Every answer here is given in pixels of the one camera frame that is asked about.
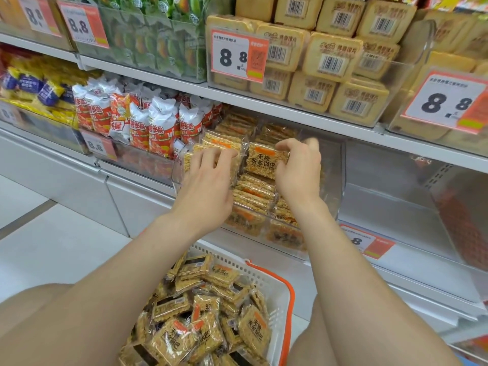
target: person's left hand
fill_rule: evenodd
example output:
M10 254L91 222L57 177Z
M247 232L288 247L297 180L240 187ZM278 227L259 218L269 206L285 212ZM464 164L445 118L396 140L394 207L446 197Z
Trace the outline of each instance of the person's left hand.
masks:
M232 211L230 166L236 155L232 149L208 148L191 158L171 213L194 229L196 240L220 227Z

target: price tag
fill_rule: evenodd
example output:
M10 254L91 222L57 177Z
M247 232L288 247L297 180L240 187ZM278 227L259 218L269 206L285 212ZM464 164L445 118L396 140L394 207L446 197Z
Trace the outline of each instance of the price tag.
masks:
M263 82L269 40L212 30L212 72Z
M431 71L403 116L477 134L488 123L488 81Z
M99 154L103 157L110 158L110 159L117 159L117 155L115 154L115 149L112 144L112 140L102 137L102 135L94 134L89 131L80 130L83 136L83 139L88 146L88 149L92 153Z
M107 36L95 5L57 0L70 35L75 42L88 43L109 49Z
M20 123L22 120L19 110L14 106L0 101L0 118L7 123Z
M19 4L32 30L61 36L47 0L19 0Z
M391 247L395 245L393 241L365 233L357 228L341 223L341 228L347 237L351 240L358 251L365 256L380 259Z

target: person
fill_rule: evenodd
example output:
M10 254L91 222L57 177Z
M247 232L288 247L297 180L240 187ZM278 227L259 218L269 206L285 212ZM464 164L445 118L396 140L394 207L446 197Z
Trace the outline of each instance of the person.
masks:
M302 229L318 292L310 325L293 345L288 364L459 365L330 215L319 197L318 141L288 139L276 148L290 152L287 164L277 165L276 186ZM27 290L2 303L0 363L117 364L121 345L166 271L229 216L235 155L216 148L195 153L171 211L73 286L34 288L35 295Z

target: hand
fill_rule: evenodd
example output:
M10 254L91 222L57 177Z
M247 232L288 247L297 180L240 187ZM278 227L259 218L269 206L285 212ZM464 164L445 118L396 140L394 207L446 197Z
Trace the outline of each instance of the hand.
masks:
M283 195L292 211L318 199L322 159L319 141L314 138L305 142L286 139L278 142L276 149L290 152L287 164L278 162L275 177L278 192Z
M195 240L220 227L232 211L230 166L236 155L232 149L208 148L191 157L171 213L187 222Z

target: forearm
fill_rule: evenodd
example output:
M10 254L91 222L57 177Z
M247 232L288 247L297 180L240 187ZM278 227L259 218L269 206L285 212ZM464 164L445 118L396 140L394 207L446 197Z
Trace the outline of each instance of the forearm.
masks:
M351 244L325 203L317 200L295 215L339 364L459 364Z
M5 334L3 363L113 364L148 297L196 239L181 223L171 214L159 217L104 265Z

